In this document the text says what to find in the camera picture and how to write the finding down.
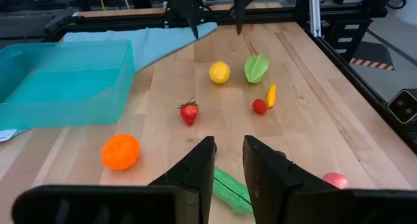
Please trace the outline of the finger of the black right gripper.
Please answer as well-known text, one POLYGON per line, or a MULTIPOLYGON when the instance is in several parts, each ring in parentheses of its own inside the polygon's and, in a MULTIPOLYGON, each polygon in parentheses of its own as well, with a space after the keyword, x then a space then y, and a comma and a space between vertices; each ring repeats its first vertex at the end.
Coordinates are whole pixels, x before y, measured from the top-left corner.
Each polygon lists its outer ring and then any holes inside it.
POLYGON ((199 5, 197 0, 171 0, 174 25, 185 25, 191 28, 195 39, 199 39, 197 25, 199 23, 199 5))
POLYGON ((235 25, 237 34, 239 35, 242 31, 244 13, 246 7, 252 2, 253 0, 235 0, 234 4, 234 12, 235 12, 235 25))

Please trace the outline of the red toy raspberry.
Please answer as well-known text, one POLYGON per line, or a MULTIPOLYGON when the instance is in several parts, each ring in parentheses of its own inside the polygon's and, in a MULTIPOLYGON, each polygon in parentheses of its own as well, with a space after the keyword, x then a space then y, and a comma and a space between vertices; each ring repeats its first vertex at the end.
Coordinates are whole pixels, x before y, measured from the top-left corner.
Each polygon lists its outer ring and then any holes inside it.
POLYGON ((256 99, 252 103, 252 109, 258 115, 264 115, 267 111, 267 106, 262 99, 256 99))

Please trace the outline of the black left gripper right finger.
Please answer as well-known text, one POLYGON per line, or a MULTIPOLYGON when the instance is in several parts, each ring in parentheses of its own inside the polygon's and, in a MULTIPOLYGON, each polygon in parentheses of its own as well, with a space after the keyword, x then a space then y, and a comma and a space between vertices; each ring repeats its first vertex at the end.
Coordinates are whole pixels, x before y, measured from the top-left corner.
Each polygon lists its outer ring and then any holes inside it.
POLYGON ((256 224, 350 224, 337 187, 252 135, 243 142, 244 177, 256 224))

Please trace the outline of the pink toy peach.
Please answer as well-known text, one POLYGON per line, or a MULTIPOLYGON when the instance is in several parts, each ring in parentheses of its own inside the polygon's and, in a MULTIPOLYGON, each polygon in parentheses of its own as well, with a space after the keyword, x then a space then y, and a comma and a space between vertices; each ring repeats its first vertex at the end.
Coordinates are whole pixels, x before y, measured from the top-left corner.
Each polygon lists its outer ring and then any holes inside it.
POLYGON ((349 181, 347 180, 347 177, 339 173, 326 173, 323 176, 323 180, 339 189, 345 189, 349 187, 349 181))

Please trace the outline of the black hazard-striped floor mat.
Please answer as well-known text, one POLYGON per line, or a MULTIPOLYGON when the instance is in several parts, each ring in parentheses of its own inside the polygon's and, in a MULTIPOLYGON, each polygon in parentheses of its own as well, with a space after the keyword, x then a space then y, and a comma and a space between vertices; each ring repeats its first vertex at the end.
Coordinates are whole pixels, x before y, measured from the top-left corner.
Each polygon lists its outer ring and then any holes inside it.
POLYGON ((349 63, 381 70, 395 70, 388 48, 384 44, 372 42, 359 43, 349 63))

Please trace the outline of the white aluminium extrusion post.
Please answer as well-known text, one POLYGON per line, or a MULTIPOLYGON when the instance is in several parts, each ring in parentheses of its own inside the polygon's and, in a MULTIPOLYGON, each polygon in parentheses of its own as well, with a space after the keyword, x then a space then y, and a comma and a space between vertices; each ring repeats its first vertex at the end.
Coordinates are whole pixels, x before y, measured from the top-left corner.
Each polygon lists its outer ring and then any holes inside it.
POLYGON ((310 31, 314 37, 322 37, 320 0, 309 0, 310 31))

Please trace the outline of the red toy strawberry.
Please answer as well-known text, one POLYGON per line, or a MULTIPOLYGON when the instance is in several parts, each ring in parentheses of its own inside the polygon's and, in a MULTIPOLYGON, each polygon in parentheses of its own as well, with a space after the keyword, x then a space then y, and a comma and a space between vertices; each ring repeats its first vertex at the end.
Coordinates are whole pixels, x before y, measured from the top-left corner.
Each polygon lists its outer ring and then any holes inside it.
POLYGON ((199 105, 197 104, 195 97, 192 97, 186 103, 179 105, 178 109, 184 123, 188 126, 192 126, 199 114, 199 105))

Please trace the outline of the black drawer cabinet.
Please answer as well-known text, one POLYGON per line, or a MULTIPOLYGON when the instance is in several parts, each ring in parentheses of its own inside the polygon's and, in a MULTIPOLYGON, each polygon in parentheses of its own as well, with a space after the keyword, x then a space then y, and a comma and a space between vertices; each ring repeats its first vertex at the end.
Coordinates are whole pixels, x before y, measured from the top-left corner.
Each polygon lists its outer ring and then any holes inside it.
POLYGON ((349 63, 372 22, 369 18, 327 21, 323 36, 336 53, 349 63))

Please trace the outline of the orange ridged toy tangerine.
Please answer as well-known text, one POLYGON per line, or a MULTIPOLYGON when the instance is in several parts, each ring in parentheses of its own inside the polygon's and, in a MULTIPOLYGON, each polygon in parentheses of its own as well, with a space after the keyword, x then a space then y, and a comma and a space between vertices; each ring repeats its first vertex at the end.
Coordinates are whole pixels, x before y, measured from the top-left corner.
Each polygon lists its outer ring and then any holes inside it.
POLYGON ((139 141, 132 135, 119 134, 109 139, 101 149, 105 167, 113 170, 127 170, 135 164, 141 154, 139 141))

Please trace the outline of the white cloth label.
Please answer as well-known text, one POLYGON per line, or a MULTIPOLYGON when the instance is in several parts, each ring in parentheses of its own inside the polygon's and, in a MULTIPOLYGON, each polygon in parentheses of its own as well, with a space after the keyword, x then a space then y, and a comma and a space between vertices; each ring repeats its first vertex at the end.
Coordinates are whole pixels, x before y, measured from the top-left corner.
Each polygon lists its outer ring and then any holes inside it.
POLYGON ((0 130, 0 142, 8 141, 16 132, 17 132, 16 129, 0 130))

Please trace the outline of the small yellow-orange pepper toy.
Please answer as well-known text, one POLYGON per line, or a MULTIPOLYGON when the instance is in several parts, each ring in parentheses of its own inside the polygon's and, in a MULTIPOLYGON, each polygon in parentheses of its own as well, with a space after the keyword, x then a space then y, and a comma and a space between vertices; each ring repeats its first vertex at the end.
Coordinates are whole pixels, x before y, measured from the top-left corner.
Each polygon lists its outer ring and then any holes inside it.
POLYGON ((271 108, 274 106, 276 102, 276 85, 271 85, 269 88, 267 98, 266 98, 266 106, 271 108))

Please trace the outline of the light blue cloth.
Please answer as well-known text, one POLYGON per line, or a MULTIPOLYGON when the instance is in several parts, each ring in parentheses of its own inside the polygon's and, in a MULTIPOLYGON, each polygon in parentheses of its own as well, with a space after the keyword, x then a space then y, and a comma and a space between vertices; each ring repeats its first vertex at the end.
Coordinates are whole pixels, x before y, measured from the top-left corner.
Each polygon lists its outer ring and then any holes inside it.
MULTIPOLYGON (((217 29, 214 22, 198 26, 199 37, 206 36, 217 29)), ((183 28, 146 28, 133 31, 78 32, 67 33, 61 42, 94 42, 107 40, 127 40, 131 43, 135 73, 153 62, 183 48, 195 39, 189 27, 183 28)), ((27 130, 17 130, 17 136, 27 130)))

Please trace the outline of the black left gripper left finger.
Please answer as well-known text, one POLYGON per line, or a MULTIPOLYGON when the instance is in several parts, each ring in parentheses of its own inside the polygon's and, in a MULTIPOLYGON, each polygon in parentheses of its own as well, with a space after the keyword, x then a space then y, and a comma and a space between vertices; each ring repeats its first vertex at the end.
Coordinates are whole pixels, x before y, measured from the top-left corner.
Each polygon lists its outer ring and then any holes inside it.
POLYGON ((197 224, 208 224, 214 180, 215 141, 206 136, 170 170, 153 180, 150 186, 176 186, 197 193, 197 224))

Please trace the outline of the green toy cucumber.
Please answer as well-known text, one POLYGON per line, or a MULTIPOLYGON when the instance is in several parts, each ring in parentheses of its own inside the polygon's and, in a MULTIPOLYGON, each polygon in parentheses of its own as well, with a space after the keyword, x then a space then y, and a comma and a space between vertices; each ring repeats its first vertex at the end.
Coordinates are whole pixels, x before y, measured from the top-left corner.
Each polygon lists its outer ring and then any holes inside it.
POLYGON ((214 168, 212 192, 235 213, 253 214, 247 187, 219 167, 214 168))

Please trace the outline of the yellow toy lemon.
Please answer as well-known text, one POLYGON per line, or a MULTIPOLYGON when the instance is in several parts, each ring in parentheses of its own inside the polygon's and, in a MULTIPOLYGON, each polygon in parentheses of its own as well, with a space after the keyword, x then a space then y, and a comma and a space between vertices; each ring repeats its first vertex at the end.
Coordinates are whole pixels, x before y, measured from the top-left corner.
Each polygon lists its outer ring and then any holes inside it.
POLYGON ((213 63, 209 68, 209 77, 216 84, 225 83, 231 75, 230 67, 223 61, 213 63))

